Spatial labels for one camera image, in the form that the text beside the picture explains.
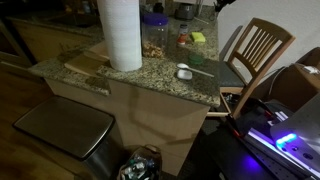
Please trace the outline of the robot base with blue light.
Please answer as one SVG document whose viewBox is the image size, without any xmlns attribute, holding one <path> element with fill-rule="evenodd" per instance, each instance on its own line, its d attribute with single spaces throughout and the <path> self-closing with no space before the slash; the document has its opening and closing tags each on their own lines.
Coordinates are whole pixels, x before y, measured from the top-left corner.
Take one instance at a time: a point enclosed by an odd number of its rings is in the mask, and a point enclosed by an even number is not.
<svg viewBox="0 0 320 180">
<path fill-rule="evenodd" d="M 238 136 L 299 178 L 320 180 L 320 94 L 296 112 L 277 100 L 259 102 L 234 123 Z"/>
</svg>

